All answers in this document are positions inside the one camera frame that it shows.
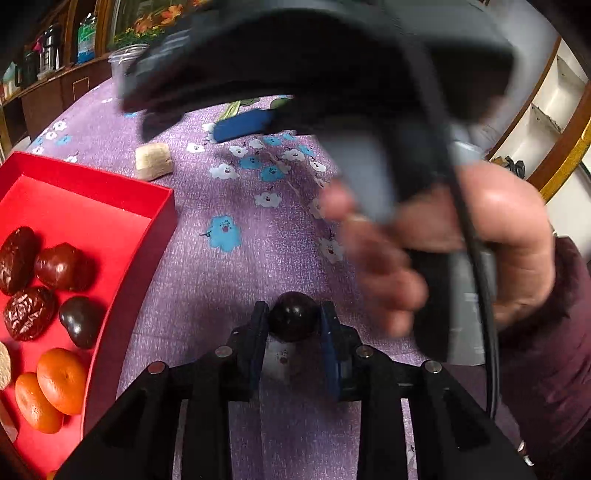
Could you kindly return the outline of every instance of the bottle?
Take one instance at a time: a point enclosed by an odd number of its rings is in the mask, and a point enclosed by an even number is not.
[[[89,13],[78,28],[78,63],[95,58],[96,15]]]

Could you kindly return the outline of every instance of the metal bolt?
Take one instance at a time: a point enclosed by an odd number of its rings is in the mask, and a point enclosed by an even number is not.
[[[371,348],[369,345],[361,345],[357,347],[355,353],[357,354],[357,356],[360,356],[361,358],[369,358],[374,354],[374,349]]]
[[[232,349],[228,345],[222,345],[216,348],[216,357],[226,358],[232,355]]]
[[[166,368],[166,364],[164,362],[152,362],[148,365],[148,372],[152,375],[158,375],[164,372]]]
[[[435,360],[427,360],[425,362],[425,370],[430,374],[438,374],[442,369],[441,364]]]

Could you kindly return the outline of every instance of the purple table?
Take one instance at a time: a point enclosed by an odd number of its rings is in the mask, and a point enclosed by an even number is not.
[[[224,109],[188,114],[154,140],[166,142],[174,160],[174,174],[156,183],[175,190],[178,227],[138,316],[119,393],[154,360],[180,365],[223,344],[257,300],[272,305],[290,290],[332,300],[341,321],[365,342],[420,364],[410,340],[385,339],[365,316],[353,268],[334,239],[336,226],[317,209],[317,193],[336,169],[315,139],[285,133],[216,145],[209,131]],[[28,150],[134,176],[138,127],[138,116],[118,111],[108,80]],[[307,346],[304,357],[306,374],[289,386],[263,378],[255,401],[231,406],[236,480],[355,478],[359,405],[334,403],[317,349]],[[408,411],[405,422],[408,429]],[[412,445],[407,450],[414,479]]]

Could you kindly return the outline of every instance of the mandarin orange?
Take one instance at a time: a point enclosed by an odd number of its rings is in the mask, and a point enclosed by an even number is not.
[[[52,348],[37,362],[37,379],[49,403],[65,415],[79,415],[87,371],[75,353]]]
[[[47,401],[34,373],[27,372],[17,378],[14,396],[18,409],[31,427],[43,433],[59,432],[64,416]]]

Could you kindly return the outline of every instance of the red tray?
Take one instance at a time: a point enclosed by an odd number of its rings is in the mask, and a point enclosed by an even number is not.
[[[114,402],[135,320],[176,222],[174,192],[158,185],[25,153],[13,154],[0,167],[0,244],[14,229],[28,225],[40,236],[42,247],[68,242],[84,250],[99,267],[96,282],[85,294],[108,307],[90,351],[74,346],[57,315],[32,342],[13,341],[0,322],[13,380],[22,372],[34,372],[40,355],[53,347],[77,352],[90,366],[82,415],[67,417],[54,435],[33,430],[22,418],[13,385],[0,393],[19,429],[16,448],[36,473],[58,469]],[[57,295],[60,304],[72,296]],[[0,293],[0,309],[7,301]]]

